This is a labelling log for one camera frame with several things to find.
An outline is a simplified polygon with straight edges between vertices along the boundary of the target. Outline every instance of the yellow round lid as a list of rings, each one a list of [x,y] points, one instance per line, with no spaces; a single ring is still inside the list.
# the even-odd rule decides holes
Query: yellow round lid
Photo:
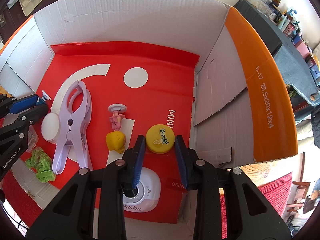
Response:
[[[148,148],[157,154],[168,152],[174,144],[172,129],[164,124],[156,124],[147,131],[146,143]]]

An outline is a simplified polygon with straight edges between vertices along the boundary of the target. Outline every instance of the purple plastic clip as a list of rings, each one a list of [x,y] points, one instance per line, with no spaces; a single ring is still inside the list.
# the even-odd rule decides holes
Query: purple plastic clip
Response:
[[[77,89],[72,95],[67,106],[70,93]],[[83,93],[83,100],[76,111],[72,111],[75,98]],[[54,152],[52,170],[56,174],[63,172],[70,148],[75,148],[76,157],[80,168],[89,168],[92,164],[88,151],[86,130],[91,120],[91,95],[82,81],[75,81],[66,92],[59,112],[60,133],[57,139],[57,147]]]

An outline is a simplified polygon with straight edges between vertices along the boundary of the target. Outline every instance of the white round disc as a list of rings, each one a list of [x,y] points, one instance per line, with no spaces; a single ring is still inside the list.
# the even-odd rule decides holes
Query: white round disc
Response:
[[[60,132],[59,116],[55,113],[47,114],[41,124],[42,137],[51,143],[55,143]]]
[[[123,80],[128,87],[139,88],[148,81],[148,72],[141,67],[134,67],[124,74]]]
[[[127,107],[123,104],[113,104],[108,107],[108,111],[111,113],[113,111],[119,111],[119,113],[124,113],[125,111],[127,111]]]

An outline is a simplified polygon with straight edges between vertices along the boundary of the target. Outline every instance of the lemon illustration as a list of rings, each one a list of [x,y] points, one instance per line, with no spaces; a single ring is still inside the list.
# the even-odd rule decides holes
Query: lemon illustration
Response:
[[[157,148],[162,146],[162,141],[160,139],[153,141],[153,145]]]

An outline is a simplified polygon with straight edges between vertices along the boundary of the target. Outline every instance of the white curved stripe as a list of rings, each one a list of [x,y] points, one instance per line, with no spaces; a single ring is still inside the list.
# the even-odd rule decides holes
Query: white curved stripe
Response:
[[[133,67],[124,74],[123,81],[130,88],[142,87],[148,81],[148,72],[142,67]]]
[[[70,77],[68,77],[65,82],[62,84],[62,86],[59,88],[52,106],[51,106],[51,112],[59,114],[60,107],[62,104],[62,100],[68,90],[68,88],[71,86],[71,84],[77,80],[82,80],[86,77],[101,75],[106,76],[108,73],[108,70],[110,68],[110,64],[97,64],[92,65],[89,67],[82,68],[78,70],[77,72],[73,73]]]

